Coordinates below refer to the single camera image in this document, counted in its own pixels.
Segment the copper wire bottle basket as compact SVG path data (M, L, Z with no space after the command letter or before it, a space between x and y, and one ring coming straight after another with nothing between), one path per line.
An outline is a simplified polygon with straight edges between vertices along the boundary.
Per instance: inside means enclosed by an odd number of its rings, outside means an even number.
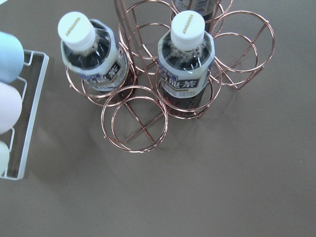
M163 96L156 49L180 8L173 0L139 0L129 7L118 0L115 5L119 51L128 60L123 81L110 92L99 92L70 67L66 76L73 90L101 107L104 138L125 152L149 152L164 140L168 129L182 131L192 119L210 112L212 119L221 119L242 111L240 90L265 68L275 51L275 33L267 18L253 11L233 11L231 0L216 1L205 23L219 52L206 75L200 104L180 108Z

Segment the tea bottle white cap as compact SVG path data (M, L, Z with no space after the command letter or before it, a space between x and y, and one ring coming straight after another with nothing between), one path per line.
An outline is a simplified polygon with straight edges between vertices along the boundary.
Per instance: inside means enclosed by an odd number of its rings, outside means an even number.
M178 13L158 42L162 96L173 106L200 106L215 58L213 37L196 11Z
M173 0L172 2L179 12L185 10L198 12L207 21L205 30L209 32L216 0Z
M113 30L81 12L66 13L58 23L65 66L92 89L111 92L128 74L128 57Z

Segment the pink cup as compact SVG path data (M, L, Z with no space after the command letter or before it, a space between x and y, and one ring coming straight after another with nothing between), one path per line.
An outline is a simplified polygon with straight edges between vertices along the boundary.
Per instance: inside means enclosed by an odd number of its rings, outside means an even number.
M22 98L16 88L0 83L0 133L9 131L19 120L22 112Z

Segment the pale green cup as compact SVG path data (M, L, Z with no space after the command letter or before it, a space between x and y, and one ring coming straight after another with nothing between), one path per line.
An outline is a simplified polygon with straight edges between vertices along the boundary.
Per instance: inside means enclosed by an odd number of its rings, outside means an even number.
M6 177L8 171L8 164L10 159L10 151L7 144L0 142L0 176Z

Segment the light blue cup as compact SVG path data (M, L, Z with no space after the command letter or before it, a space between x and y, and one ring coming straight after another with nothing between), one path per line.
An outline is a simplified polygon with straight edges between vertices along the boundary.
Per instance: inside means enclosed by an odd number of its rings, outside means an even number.
M0 33L0 81L12 83L20 75L24 65L24 49L14 35Z

